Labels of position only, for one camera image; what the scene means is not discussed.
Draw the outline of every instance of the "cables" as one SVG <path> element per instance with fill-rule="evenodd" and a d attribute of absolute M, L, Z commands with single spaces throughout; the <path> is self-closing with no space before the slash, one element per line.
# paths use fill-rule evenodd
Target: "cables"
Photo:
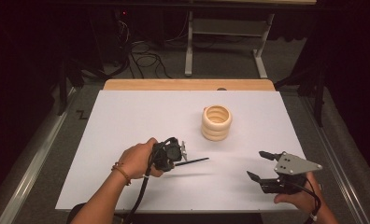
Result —
<path fill-rule="evenodd" d="M 187 12 L 186 16 L 185 16 L 185 21 L 184 21 L 184 24 L 182 26 L 182 30 L 179 32 L 179 34 L 174 37 L 174 38 L 171 38 L 171 39 L 168 39 L 168 40 L 165 40 L 164 42 L 171 42 L 171 41 L 175 41 L 175 40 L 178 40 L 178 39 L 181 39 L 182 37 L 186 36 L 188 33 L 184 33 L 187 25 L 188 25 L 188 18 L 189 18 L 189 12 Z"/>
<path fill-rule="evenodd" d="M 136 51 L 134 52 L 134 48 L 140 45 L 146 46 L 146 49 L 142 51 Z M 142 78 L 144 78 L 144 73 L 142 72 L 142 67 L 151 67 L 156 64 L 154 73 L 157 78 L 160 78 L 158 75 L 158 68 L 161 66 L 164 70 L 164 75 L 168 78 L 172 78 L 167 74 L 167 71 L 165 69 L 165 66 L 163 64 L 162 58 L 155 53 L 150 53 L 150 46 L 145 43 L 144 41 L 136 42 L 132 45 L 132 50 L 130 52 L 130 55 L 132 56 L 133 62 L 138 68 L 139 73 L 141 74 Z"/>
<path fill-rule="evenodd" d="M 128 58 L 128 54 L 130 51 L 128 48 L 128 41 L 130 38 L 130 29 L 127 26 L 127 24 L 123 21 L 120 21 L 119 19 L 116 20 L 117 25 L 118 25 L 118 32 L 116 34 L 113 34 L 114 37 L 118 40 L 118 47 L 115 47 L 116 51 L 118 52 L 119 55 L 119 61 L 121 61 L 121 66 L 116 69 L 114 72 L 111 74 L 106 74 L 104 71 L 101 71 L 100 69 L 96 69 L 90 65 L 87 65 L 86 63 L 81 62 L 80 60 L 77 59 L 72 59 L 74 63 L 79 65 L 80 67 L 86 69 L 90 73 L 92 73 L 94 76 L 87 75 L 85 73 L 81 73 L 83 77 L 86 77 L 90 80 L 96 80 L 96 79 L 103 79 L 103 80 L 109 80 L 116 76 L 117 74 L 122 73 L 124 70 L 127 69 L 130 65 L 130 60 Z"/>
<path fill-rule="evenodd" d="M 144 197 L 145 189 L 147 188 L 148 180 L 149 180 L 149 175 L 150 175 L 150 170 L 153 165 L 153 162 L 155 161 L 156 155 L 158 154 L 158 151 L 164 147 L 164 145 L 167 142 L 172 141 L 173 138 L 169 138 L 162 142 L 161 146 L 158 148 L 153 148 L 152 152 L 149 155 L 149 161 L 148 161 L 148 166 L 147 170 L 145 171 L 144 174 L 144 180 L 142 182 L 141 190 L 139 191 L 138 198 L 135 202 L 135 205 L 133 206 L 132 210 L 130 211 L 129 215 L 126 216 L 126 219 L 124 220 L 124 224 L 130 224 L 132 221 L 133 214 L 135 213 L 135 210 L 138 208 L 138 206 L 141 204 L 141 200 Z"/>
<path fill-rule="evenodd" d="M 289 185 L 292 185 L 294 187 L 297 187 L 298 189 L 303 190 L 304 192 L 308 193 L 309 195 L 311 195 L 314 198 L 314 205 L 315 205 L 314 210 L 311 212 L 310 217 L 305 221 L 305 224 L 311 224 L 315 220 L 317 220 L 317 213 L 319 212 L 320 207 L 321 207 L 321 200 L 320 200 L 319 196 L 317 196 L 317 194 L 315 193 L 315 191 L 313 189 L 313 186 L 311 185 L 310 181 L 307 178 L 306 178 L 306 181 L 310 185 L 312 190 L 309 190 L 305 187 L 294 184 L 292 182 L 286 182 L 285 184 L 289 184 Z"/>

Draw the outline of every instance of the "dark background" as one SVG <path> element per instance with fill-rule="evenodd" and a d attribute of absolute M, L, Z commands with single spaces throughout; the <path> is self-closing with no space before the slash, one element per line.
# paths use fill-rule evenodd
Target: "dark background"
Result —
<path fill-rule="evenodd" d="M 278 13 L 269 39 L 308 37 L 294 73 L 319 57 L 330 57 L 326 87 L 370 165 L 370 0 L 350 3 L 350 13 L 316 17 L 303 12 L 303 20 L 299 12 Z M 109 51 L 119 47 L 115 41 L 98 42 L 115 32 L 112 13 L 0 3 L 0 185 L 51 110 L 62 60 L 76 57 L 98 69 L 123 57 Z M 134 30 L 162 46 L 184 20 L 184 12 L 160 9 L 138 9 L 130 15 L 126 20 Z"/>

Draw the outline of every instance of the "white paper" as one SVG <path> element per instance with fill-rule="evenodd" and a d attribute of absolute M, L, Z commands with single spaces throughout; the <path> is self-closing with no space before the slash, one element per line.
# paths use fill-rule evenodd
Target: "white paper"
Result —
<path fill-rule="evenodd" d="M 203 109 L 224 105 L 232 113 L 229 135 L 220 142 L 201 134 Z M 188 160 L 160 178 L 151 177 L 137 213 L 261 212 L 295 209 L 274 204 L 246 171 L 276 178 L 276 161 L 259 151 L 304 158 L 279 92 L 276 91 L 100 91 L 56 209 L 87 202 L 122 152 L 151 137 L 185 141 Z M 142 179 L 125 187 L 116 206 L 128 212 Z"/>

